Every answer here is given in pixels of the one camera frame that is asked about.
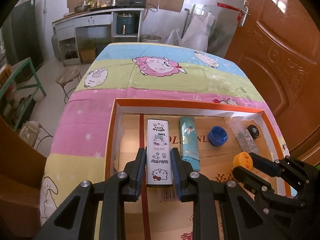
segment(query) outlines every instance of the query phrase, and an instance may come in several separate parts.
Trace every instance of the silver screw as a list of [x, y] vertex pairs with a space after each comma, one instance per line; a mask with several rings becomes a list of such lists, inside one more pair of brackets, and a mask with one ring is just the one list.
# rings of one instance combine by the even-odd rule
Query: silver screw
[[90, 185], [90, 181], [84, 180], [80, 183], [81, 187], [88, 187]]
[[118, 178], [123, 179], [127, 176], [127, 174], [124, 171], [121, 171], [118, 173]]
[[190, 173], [190, 177], [193, 179], [199, 178], [200, 174], [196, 171]]
[[234, 180], [228, 180], [227, 185], [228, 185], [228, 187], [235, 187], [237, 185], [237, 183]]

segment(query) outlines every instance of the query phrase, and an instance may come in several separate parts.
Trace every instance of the door panel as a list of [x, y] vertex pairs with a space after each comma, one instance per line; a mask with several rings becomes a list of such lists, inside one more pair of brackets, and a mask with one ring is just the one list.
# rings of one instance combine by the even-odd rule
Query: door panel
[[320, 32], [299, 0], [247, 0], [249, 13], [225, 58], [270, 107], [288, 149], [320, 126]]

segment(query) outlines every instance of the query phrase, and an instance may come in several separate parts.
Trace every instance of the teal case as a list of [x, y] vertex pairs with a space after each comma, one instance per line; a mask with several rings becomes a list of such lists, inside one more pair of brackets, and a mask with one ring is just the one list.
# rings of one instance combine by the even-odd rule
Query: teal case
[[200, 171], [198, 136], [195, 119], [191, 116], [180, 118], [182, 160], [191, 164], [194, 171]]

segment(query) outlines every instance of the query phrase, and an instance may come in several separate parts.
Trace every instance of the white plastic bag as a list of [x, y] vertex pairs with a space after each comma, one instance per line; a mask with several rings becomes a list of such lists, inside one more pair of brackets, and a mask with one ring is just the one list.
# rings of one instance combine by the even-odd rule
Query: white plastic bag
[[170, 35], [166, 38], [164, 44], [180, 46], [181, 38], [179, 36], [180, 29], [173, 30]]
[[214, 16], [210, 12], [204, 15], [194, 14], [180, 42], [180, 46], [207, 52], [208, 38], [213, 22]]

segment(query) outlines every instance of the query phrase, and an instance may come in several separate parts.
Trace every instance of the white rectangular case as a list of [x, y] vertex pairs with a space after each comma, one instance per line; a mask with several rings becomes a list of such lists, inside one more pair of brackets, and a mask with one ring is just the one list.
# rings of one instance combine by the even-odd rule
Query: white rectangular case
[[172, 185], [169, 125], [164, 120], [148, 120], [147, 135], [147, 186]]

